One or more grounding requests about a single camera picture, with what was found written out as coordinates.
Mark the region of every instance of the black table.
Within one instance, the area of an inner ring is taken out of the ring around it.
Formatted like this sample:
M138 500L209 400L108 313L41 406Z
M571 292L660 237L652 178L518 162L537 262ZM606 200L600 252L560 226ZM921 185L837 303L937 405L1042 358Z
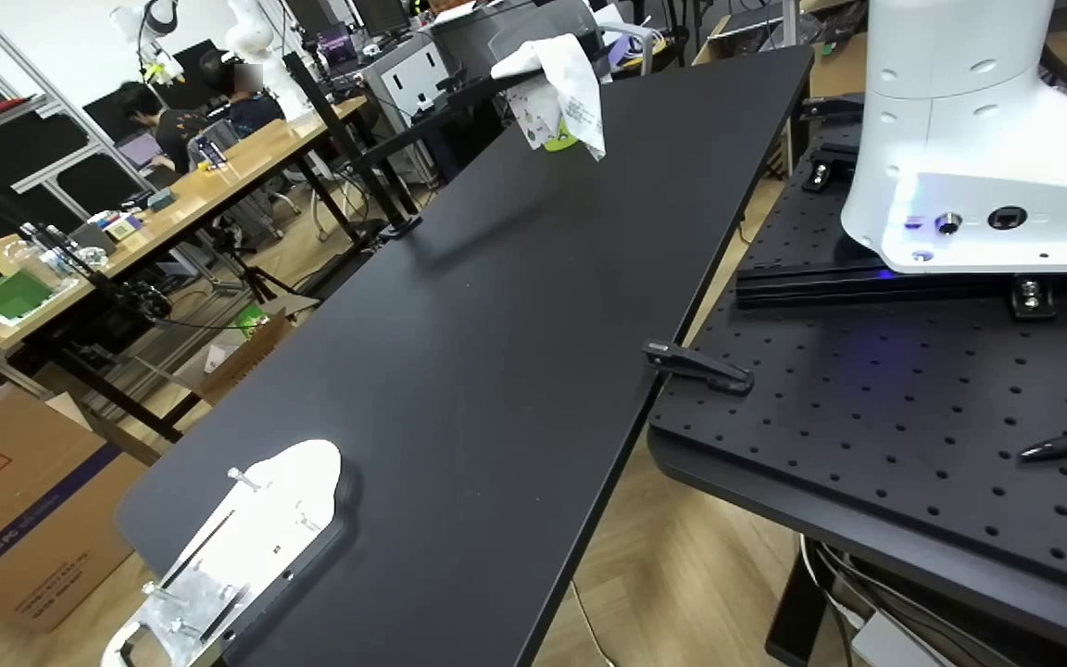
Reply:
M335 439L340 556L237 665L532 661L676 342L792 109L809 51L605 90L606 161L510 131L125 500L178 556L247 467Z
M846 193L802 183L741 271L863 262ZM1067 298L1056 322L1012 322L1008 298L741 306L729 290L698 348L757 368L757 390L668 383L668 474L1067 647L1067 458L1016 458L1067 429Z

